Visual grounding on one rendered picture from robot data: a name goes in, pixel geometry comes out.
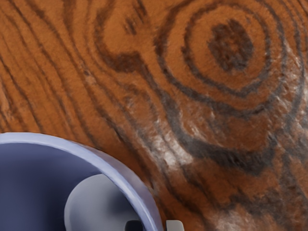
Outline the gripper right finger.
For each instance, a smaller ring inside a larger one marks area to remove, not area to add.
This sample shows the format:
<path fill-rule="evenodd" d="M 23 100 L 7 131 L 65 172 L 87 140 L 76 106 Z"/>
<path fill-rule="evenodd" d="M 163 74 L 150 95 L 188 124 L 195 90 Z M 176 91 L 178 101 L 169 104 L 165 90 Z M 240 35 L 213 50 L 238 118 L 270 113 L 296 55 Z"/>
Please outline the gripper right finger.
<path fill-rule="evenodd" d="M 166 231 L 183 231 L 183 223 L 180 220 L 167 220 Z"/>

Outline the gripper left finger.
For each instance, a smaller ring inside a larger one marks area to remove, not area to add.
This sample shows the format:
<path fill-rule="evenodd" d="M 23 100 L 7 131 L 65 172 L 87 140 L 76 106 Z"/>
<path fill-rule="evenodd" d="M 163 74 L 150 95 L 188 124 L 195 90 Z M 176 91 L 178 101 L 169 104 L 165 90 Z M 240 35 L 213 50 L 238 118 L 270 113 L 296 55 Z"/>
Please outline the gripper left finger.
<path fill-rule="evenodd" d="M 144 231 L 144 227 L 140 220 L 129 220 L 125 224 L 124 231 Z"/>

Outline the lavender blue cup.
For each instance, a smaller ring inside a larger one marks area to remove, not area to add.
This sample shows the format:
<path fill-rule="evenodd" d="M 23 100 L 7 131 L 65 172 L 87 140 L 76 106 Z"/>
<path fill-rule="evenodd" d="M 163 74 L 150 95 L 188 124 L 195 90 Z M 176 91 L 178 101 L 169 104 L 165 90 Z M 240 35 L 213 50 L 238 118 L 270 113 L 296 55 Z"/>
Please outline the lavender blue cup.
<path fill-rule="evenodd" d="M 110 155 L 38 133 L 0 134 L 0 231 L 164 231 L 142 180 Z"/>

